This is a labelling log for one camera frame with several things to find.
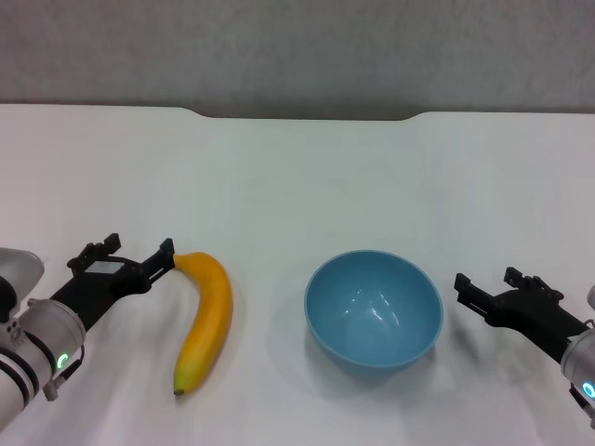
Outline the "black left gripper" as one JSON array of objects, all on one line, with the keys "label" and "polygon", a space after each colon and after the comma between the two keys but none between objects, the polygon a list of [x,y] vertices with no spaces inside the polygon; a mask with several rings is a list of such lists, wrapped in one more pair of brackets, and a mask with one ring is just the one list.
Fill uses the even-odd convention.
[{"label": "black left gripper", "polygon": [[[114,256],[121,248],[118,233],[102,243],[89,243],[67,262],[73,276],[50,297],[75,313],[88,331],[119,299],[144,294],[152,285],[175,267],[175,247],[165,239],[155,254],[144,262]],[[93,263],[105,261],[119,264],[116,272],[89,272]]]}]

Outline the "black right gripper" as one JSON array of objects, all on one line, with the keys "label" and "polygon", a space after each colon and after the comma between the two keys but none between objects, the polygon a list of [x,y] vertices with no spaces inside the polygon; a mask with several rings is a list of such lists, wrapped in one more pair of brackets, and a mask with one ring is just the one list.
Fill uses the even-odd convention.
[{"label": "black right gripper", "polygon": [[[513,288],[493,297],[458,273],[454,288],[457,302],[483,317],[493,327],[517,331],[544,351],[554,361],[561,361],[570,338],[581,335],[588,326],[559,305],[543,291],[552,291],[538,276],[526,276],[514,267],[507,267],[504,282]],[[543,291],[519,290],[535,288]]]}]

